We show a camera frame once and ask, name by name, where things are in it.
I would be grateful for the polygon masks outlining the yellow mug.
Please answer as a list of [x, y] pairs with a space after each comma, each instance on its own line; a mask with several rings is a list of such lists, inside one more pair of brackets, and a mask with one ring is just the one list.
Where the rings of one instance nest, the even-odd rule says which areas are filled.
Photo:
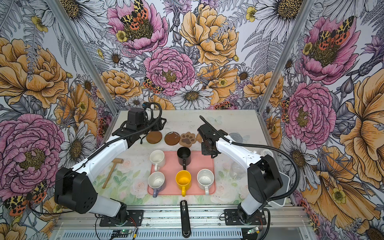
[[181, 190], [181, 195], [185, 197], [187, 191], [192, 185], [192, 175], [186, 170], [179, 171], [175, 177], [178, 188]]

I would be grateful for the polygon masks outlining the black center bar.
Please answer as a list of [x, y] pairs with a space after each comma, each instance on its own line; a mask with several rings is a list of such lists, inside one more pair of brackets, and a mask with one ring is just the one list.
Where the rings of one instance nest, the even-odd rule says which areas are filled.
[[191, 224], [189, 217], [188, 203], [186, 200], [180, 202], [181, 210], [181, 226], [182, 226], [182, 235], [184, 238], [189, 238], [191, 236]]

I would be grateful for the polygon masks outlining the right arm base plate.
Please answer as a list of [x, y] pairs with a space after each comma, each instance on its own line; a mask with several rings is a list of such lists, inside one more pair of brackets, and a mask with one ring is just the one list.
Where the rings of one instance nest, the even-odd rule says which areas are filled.
[[247, 215], [240, 209], [225, 209], [224, 218], [227, 226], [264, 226], [267, 224], [266, 215], [261, 210], [256, 210], [252, 215]]

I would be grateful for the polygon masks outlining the cork round coaster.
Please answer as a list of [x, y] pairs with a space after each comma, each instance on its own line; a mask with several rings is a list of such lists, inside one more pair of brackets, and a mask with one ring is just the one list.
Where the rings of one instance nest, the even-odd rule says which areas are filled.
[[199, 142], [200, 144], [203, 142], [203, 139], [202, 139], [202, 137], [201, 137], [200, 134], [197, 134], [197, 136], [196, 136], [196, 140], [197, 140], [197, 142]]

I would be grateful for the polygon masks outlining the black mug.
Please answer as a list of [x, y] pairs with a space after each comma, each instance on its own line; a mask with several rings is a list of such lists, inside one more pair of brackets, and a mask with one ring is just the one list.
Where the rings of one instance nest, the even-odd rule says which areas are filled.
[[183, 167], [183, 170], [187, 169], [187, 166], [191, 163], [191, 150], [187, 147], [181, 147], [177, 150], [177, 156], [179, 164]]

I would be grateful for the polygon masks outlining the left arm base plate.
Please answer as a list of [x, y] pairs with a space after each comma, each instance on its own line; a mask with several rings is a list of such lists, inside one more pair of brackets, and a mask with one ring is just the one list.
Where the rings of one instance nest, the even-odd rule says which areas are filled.
[[140, 227], [142, 225], [143, 210], [127, 210], [125, 213], [118, 213], [115, 217], [102, 215], [100, 227]]

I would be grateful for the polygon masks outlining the white paper cup with lid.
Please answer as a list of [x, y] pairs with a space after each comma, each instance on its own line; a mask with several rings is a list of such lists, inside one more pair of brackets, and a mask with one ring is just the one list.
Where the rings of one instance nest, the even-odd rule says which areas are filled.
[[273, 151], [271, 151], [271, 150], [269, 150], [269, 149], [263, 149], [262, 151], [261, 151], [261, 156], [262, 157], [266, 157], [266, 156], [271, 156], [272, 158], [274, 157], [274, 153], [273, 153]]

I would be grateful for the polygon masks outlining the paw shaped coaster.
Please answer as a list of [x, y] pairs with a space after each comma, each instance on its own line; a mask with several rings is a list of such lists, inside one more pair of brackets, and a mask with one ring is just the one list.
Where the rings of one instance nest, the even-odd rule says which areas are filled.
[[196, 135], [191, 132], [187, 132], [180, 135], [179, 144], [183, 147], [190, 148], [196, 142], [197, 142]]

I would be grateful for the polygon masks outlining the clear glass cup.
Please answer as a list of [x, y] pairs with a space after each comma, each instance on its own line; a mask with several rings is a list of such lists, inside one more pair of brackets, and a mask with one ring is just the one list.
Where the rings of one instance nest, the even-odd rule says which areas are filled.
[[236, 162], [232, 162], [230, 167], [230, 176], [234, 180], [240, 180], [246, 175], [246, 170]]

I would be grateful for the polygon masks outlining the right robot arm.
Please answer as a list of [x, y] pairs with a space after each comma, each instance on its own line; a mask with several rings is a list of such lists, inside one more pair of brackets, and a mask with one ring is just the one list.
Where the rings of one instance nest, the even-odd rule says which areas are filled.
[[271, 155], [261, 156], [250, 151], [245, 144], [235, 142], [226, 132], [215, 129], [203, 116], [198, 128], [202, 137], [202, 154], [212, 159], [223, 154], [232, 159], [247, 173], [249, 195], [238, 205], [238, 216], [250, 224], [256, 212], [262, 210], [284, 186], [281, 173]]

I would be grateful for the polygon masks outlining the dark brown round coaster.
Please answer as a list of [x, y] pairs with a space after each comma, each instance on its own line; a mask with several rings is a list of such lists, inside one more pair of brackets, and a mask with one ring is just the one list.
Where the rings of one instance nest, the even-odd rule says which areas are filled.
[[157, 144], [163, 138], [163, 135], [159, 131], [149, 132], [146, 136], [146, 140], [149, 144]]

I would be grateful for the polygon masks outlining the green circuit board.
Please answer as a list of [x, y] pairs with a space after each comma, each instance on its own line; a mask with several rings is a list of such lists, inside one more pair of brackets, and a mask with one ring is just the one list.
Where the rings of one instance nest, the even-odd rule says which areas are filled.
[[114, 231], [113, 234], [111, 235], [111, 239], [132, 237], [134, 233], [135, 233], [134, 230], [121, 230], [117, 232]]

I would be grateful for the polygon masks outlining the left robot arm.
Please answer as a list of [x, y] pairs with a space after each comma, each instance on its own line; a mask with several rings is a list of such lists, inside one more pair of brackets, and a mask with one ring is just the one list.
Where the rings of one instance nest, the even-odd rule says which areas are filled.
[[80, 163], [56, 173], [55, 203], [79, 214], [92, 213], [122, 225], [128, 220], [126, 204], [100, 196], [93, 186], [98, 175], [120, 154], [150, 132], [161, 131], [167, 120], [149, 107], [133, 108], [110, 138]]

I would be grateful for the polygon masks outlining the pink tray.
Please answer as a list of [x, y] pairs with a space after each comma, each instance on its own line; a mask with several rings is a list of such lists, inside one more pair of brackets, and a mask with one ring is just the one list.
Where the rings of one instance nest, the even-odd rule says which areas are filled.
[[211, 195], [216, 191], [214, 160], [202, 152], [182, 147], [177, 151], [155, 150], [148, 178], [148, 193], [159, 195]]

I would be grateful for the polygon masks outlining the glossy brown round coaster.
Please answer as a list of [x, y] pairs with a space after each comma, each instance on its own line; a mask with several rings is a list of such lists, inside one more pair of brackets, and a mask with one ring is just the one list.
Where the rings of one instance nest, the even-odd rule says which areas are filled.
[[165, 143], [169, 146], [177, 145], [180, 139], [181, 139], [181, 136], [177, 132], [169, 132], [164, 137]]

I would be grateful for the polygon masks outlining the wooden mallet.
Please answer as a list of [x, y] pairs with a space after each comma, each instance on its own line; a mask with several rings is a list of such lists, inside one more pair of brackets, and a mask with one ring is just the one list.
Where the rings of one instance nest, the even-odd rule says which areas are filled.
[[113, 165], [112, 165], [111, 170], [110, 170], [110, 172], [109, 172], [109, 174], [108, 174], [108, 176], [107, 176], [107, 178], [106, 178], [106, 181], [104, 182], [104, 184], [103, 184], [103, 186], [102, 186], [102, 189], [105, 189], [105, 188], [106, 188], [106, 186], [107, 186], [107, 184], [108, 184], [108, 182], [109, 182], [109, 180], [110, 180], [110, 178], [111, 178], [111, 176], [112, 176], [112, 174], [113, 174], [113, 172], [114, 172], [116, 166], [117, 166], [118, 164], [122, 164], [123, 162], [124, 162], [124, 160], [123, 160], [123, 159], [120, 159], [120, 158], [115, 158], [115, 159], [112, 161]]

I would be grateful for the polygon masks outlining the grey woven round coaster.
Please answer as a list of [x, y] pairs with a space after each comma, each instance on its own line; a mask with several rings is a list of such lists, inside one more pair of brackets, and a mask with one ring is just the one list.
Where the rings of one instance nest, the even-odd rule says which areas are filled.
[[243, 143], [244, 139], [239, 133], [230, 133], [229, 136], [237, 143]]

